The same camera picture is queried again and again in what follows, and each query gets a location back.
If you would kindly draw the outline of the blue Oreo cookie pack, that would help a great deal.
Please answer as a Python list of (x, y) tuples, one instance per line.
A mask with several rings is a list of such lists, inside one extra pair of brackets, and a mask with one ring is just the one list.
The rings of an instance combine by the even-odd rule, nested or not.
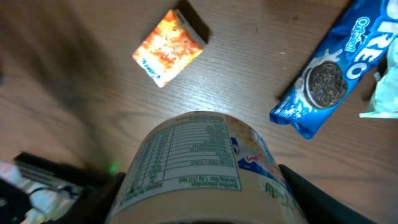
[(311, 139), (396, 38), (397, 0), (353, 1), (271, 110), (270, 121)]

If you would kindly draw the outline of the orange snack box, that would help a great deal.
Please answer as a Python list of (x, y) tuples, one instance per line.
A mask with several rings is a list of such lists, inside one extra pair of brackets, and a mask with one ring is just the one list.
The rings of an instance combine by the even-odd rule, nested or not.
[(132, 58), (162, 88), (197, 58), (204, 47), (205, 41), (183, 14), (178, 9), (171, 9), (135, 50)]

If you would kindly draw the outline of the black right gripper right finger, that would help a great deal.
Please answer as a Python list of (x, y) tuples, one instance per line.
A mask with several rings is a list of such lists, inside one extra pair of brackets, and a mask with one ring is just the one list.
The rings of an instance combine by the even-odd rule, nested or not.
[(343, 205), (285, 165), (279, 169), (309, 223), (375, 224), (374, 221)]

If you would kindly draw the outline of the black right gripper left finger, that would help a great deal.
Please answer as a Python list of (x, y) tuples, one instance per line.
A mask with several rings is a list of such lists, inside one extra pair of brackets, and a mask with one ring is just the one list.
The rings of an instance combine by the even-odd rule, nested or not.
[(54, 224), (104, 223), (125, 176), (125, 172), (117, 173), (96, 193), (81, 201), (58, 220), (55, 220)]

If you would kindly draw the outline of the green lid jar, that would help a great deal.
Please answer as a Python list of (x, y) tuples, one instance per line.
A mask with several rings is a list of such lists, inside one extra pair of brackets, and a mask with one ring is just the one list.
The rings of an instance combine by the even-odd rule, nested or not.
[(168, 119), (143, 140), (107, 223), (306, 223), (261, 136), (223, 113)]

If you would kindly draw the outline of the light teal snack packet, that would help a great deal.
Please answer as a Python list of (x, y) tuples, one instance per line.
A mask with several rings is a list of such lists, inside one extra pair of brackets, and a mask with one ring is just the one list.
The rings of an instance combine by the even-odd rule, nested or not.
[(360, 118), (397, 119), (397, 39), (389, 46), (386, 62), (384, 74), (374, 74), (376, 87)]

